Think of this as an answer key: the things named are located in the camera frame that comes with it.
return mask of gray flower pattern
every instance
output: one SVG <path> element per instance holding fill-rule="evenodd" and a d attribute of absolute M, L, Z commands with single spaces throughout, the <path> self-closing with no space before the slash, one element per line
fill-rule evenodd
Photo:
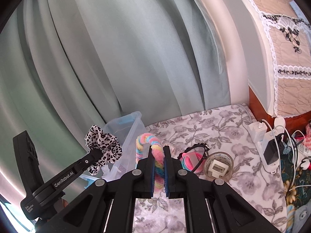
<path fill-rule="evenodd" d="M 233 175 L 228 184 L 278 229 L 286 228 L 286 204 L 280 196 L 279 175 L 267 173 L 246 127 L 256 121 L 247 105 L 214 108 L 170 120 L 147 128 L 163 143 L 171 144 L 173 157 L 188 146 L 207 143 L 210 154 L 227 152 L 234 159 Z M 137 199 L 134 233 L 184 233 L 183 200 L 169 200 L 165 193 L 152 199 Z"/>

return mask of lace trim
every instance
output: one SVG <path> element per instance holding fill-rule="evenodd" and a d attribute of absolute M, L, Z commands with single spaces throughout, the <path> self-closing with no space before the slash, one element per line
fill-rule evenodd
<path fill-rule="evenodd" d="M 277 72 L 280 79 L 304 79 L 311 80 L 311 68 L 292 65 L 278 65 Z"/>
<path fill-rule="evenodd" d="M 273 61 L 273 71 L 274 71 L 274 104 L 273 104 L 273 109 L 274 109 L 274 115 L 273 116 L 277 116 L 277 96 L 278 96 L 278 67 L 277 67 L 277 61 L 276 61 L 276 54 L 275 54 L 275 50 L 274 50 L 274 45 L 269 33 L 270 27 L 267 24 L 267 20 L 263 17 L 262 12 L 259 10 L 259 8 L 257 7 L 257 5 L 255 4 L 254 0 L 249 0 L 251 5 L 253 6 L 253 8 L 256 10 L 256 12 L 258 13 L 262 25 L 263 25 L 263 29 L 265 31 L 265 34 L 267 36 L 267 39 L 269 41 L 270 44 L 270 51 L 271 51 L 271 55 L 272 55 L 272 61 Z"/>
<path fill-rule="evenodd" d="M 273 26 L 283 32 L 285 39 L 294 45 L 295 52 L 301 53 L 301 49 L 299 48 L 299 31 L 304 30 L 306 35 L 310 35 L 311 26 L 309 23 L 305 23 L 303 19 L 285 15 L 268 14 L 265 12 L 262 12 L 262 15 L 269 26 Z"/>

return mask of black and white scrunchie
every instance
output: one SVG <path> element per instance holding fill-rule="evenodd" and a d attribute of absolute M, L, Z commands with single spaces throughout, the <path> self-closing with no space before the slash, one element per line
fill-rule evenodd
<path fill-rule="evenodd" d="M 114 163 L 122 156 L 122 148 L 116 136 L 103 133 L 103 130 L 93 125 L 85 136 L 86 146 L 89 152 L 93 149 L 100 149 L 103 152 L 102 158 L 89 167 L 91 175 L 97 174 L 101 167 L 107 162 Z"/>

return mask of wooden furniture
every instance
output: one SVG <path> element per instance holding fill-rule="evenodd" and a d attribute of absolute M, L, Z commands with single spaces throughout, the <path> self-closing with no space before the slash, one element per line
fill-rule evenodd
<path fill-rule="evenodd" d="M 265 119 L 273 127 L 274 117 L 271 117 L 267 114 L 260 101 L 254 94 L 254 92 L 249 87 L 249 109 L 254 114 L 254 117 L 257 121 Z M 301 130 L 305 133 L 305 128 L 308 123 L 311 121 L 311 111 L 305 114 L 299 115 L 297 117 L 285 118 L 286 129 L 290 134 L 295 130 Z"/>

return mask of curtain fold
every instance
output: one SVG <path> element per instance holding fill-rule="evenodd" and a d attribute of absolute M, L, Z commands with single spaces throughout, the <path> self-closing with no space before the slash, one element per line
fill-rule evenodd
<path fill-rule="evenodd" d="M 0 181 L 11 181 L 16 200 L 24 190 L 12 138 L 24 130 L 48 180 L 85 154 L 93 124 L 140 111 L 150 125 L 230 104 L 223 52 L 202 9 L 195 0 L 20 3 L 0 35 Z M 67 199 L 83 184 L 70 185 Z"/>

